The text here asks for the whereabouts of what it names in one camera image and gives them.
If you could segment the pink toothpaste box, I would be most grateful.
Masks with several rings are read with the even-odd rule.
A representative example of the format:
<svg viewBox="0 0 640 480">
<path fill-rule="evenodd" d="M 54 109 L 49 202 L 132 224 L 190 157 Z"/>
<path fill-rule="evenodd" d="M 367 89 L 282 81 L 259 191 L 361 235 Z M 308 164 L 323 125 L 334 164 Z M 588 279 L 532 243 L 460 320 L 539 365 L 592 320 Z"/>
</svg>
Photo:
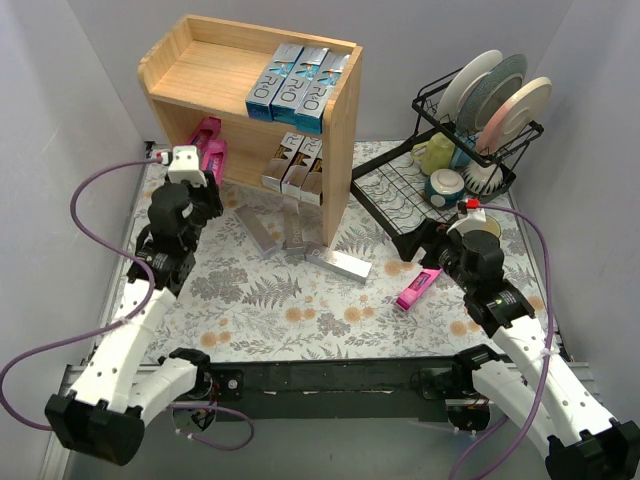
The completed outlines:
<svg viewBox="0 0 640 480">
<path fill-rule="evenodd" d="M 224 168 L 228 156 L 228 147 L 225 140 L 210 140 L 202 160 L 202 170 L 213 174 L 215 181 L 220 185 L 224 177 Z"/>
<path fill-rule="evenodd" d="M 204 118 L 188 140 L 200 153 L 207 149 L 210 140 L 216 140 L 221 130 L 221 120 L 215 117 Z"/>
<path fill-rule="evenodd" d="M 441 269 L 423 268 L 396 299 L 396 305 L 408 311 L 442 273 Z"/>
</svg>

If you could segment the silver black gold toothpaste box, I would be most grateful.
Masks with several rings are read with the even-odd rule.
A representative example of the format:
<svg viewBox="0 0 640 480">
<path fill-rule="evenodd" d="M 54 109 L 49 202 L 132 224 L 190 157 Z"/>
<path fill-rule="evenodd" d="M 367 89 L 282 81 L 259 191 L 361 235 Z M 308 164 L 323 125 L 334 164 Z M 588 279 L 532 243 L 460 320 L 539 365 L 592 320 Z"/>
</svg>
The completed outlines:
<svg viewBox="0 0 640 480">
<path fill-rule="evenodd" d="M 281 193 L 300 198 L 301 187 L 322 147 L 317 137 L 305 137 L 281 182 Z"/>
</svg>

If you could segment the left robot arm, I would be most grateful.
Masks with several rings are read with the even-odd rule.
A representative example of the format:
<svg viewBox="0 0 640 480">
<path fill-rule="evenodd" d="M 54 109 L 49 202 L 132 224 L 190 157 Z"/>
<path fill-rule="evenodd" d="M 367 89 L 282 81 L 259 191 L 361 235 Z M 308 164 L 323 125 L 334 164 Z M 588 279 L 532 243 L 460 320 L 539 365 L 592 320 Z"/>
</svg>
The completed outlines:
<svg viewBox="0 0 640 480">
<path fill-rule="evenodd" d="M 223 210 L 212 175 L 201 185 L 167 180 L 153 192 L 111 331 L 69 390 L 46 403 L 45 416 L 65 448 L 123 466 L 170 403 L 211 392 L 213 377 L 204 369 L 210 358 L 195 349 L 179 348 L 145 380 L 134 377 L 195 265 L 203 228 Z"/>
</svg>

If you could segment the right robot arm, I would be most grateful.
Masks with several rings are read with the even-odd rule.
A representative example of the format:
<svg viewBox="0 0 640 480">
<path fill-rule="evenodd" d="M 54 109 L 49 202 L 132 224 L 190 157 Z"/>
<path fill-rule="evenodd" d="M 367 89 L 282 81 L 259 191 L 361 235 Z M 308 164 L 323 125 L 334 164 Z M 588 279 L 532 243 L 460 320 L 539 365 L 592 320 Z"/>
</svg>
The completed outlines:
<svg viewBox="0 0 640 480">
<path fill-rule="evenodd" d="M 452 373 L 464 397 L 492 401 L 528 438 L 552 479 L 631 479 L 639 466 L 639 427 L 620 422 L 577 378 L 553 347 L 552 328 L 542 327 L 532 305 L 503 271 L 504 253 L 490 232 L 462 232 L 425 219 L 395 235 L 408 261 L 424 249 L 421 264 L 439 268 L 464 292 L 471 319 L 513 363 L 508 368 L 486 345 L 461 352 Z"/>
</svg>

